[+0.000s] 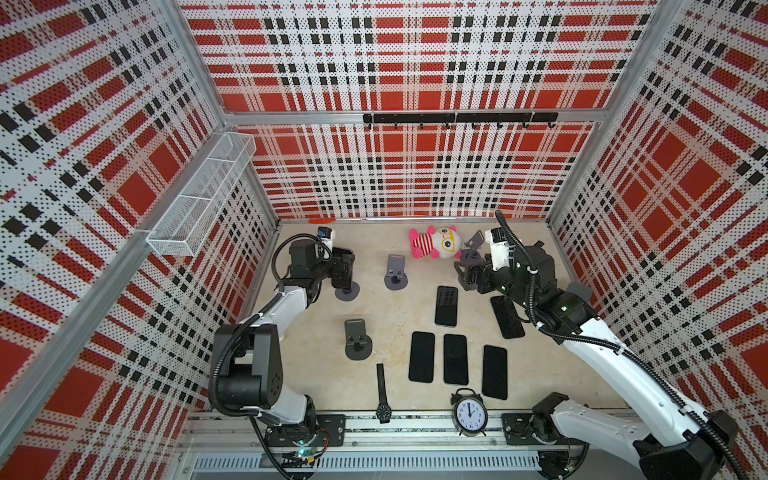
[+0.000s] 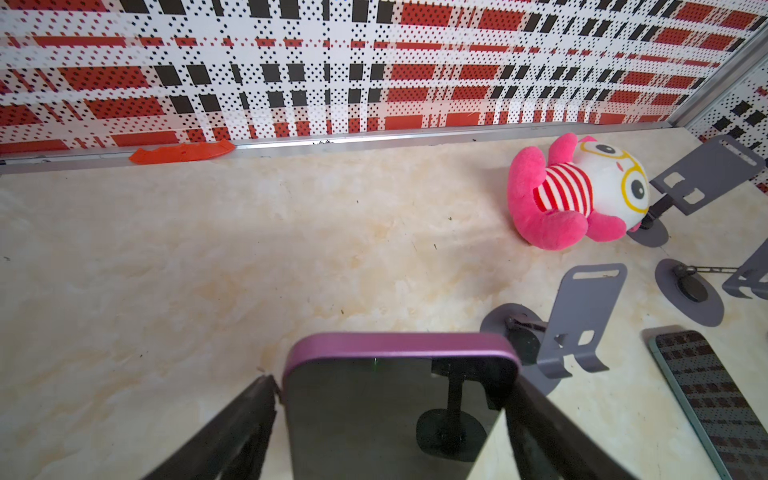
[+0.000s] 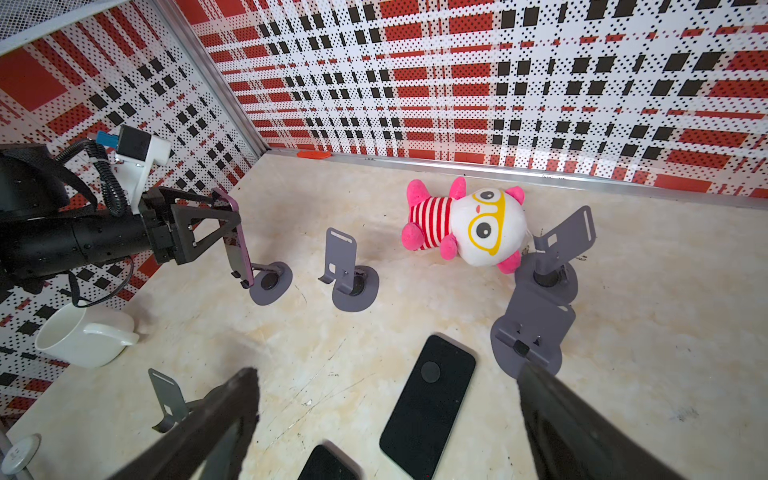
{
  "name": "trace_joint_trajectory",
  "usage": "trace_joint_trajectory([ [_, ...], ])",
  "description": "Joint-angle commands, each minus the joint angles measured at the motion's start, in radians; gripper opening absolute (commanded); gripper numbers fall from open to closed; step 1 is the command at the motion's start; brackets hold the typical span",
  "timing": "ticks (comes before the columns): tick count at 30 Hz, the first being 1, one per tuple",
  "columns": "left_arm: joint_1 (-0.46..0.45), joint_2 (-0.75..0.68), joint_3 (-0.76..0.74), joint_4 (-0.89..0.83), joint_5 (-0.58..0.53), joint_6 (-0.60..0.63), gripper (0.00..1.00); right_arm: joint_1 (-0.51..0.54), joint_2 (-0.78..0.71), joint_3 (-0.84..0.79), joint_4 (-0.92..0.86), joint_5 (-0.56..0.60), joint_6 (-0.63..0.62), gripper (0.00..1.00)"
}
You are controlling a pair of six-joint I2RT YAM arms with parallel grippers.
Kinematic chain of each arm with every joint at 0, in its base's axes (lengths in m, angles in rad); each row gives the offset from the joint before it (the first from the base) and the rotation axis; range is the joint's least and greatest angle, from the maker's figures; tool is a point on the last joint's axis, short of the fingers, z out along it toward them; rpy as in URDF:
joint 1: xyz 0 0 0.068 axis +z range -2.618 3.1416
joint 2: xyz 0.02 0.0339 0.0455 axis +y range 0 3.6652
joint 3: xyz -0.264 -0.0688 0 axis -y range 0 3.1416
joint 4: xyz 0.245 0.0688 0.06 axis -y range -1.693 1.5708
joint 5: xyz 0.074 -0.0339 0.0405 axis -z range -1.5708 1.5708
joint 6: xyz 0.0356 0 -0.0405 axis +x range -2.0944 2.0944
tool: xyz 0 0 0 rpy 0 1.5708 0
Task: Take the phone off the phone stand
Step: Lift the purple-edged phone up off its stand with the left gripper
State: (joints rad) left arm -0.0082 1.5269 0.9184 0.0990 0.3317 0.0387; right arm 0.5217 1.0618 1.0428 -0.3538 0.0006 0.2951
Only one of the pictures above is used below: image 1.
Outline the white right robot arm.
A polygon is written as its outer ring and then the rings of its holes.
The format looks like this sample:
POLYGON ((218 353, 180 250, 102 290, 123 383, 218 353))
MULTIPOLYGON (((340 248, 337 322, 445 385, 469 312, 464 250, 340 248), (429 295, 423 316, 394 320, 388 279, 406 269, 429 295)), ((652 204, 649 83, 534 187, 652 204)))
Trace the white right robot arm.
POLYGON ((589 365, 637 416, 622 419, 552 392, 532 409, 534 429, 546 442, 579 440, 648 479, 711 479, 724 465, 746 478, 733 451, 735 420, 707 410, 654 372, 589 305, 590 288, 576 282, 559 288, 542 242, 515 248, 497 242, 485 256, 461 252, 455 259, 464 289, 498 294, 513 320, 522 307, 525 321, 589 365))

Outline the black phone purple case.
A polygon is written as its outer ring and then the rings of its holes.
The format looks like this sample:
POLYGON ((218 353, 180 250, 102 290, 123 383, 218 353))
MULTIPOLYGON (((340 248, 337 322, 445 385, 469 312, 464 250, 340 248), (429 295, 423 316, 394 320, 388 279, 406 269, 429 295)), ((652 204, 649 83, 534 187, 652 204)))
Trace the black phone purple case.
POLYGON ((416 331, 411 336, 408 379, 418 383, 434 381, 435 335, 416 331))

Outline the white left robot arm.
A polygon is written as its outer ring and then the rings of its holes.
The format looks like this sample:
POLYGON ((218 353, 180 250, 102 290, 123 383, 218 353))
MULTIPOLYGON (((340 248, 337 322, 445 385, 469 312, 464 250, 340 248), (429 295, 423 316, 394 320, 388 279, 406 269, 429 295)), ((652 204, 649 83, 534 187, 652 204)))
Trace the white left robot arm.
POLYGON ((318 300, 324 281, 337 290, 354 288, 354 253, 336 247, 334 238, 332 229, 320 227, 281 243, 270 261, 273 297, 245 320, 216 330, 208 387, 213 409, 269 426, 311 425, 311 398, 285 385, 280 338, 318 300))

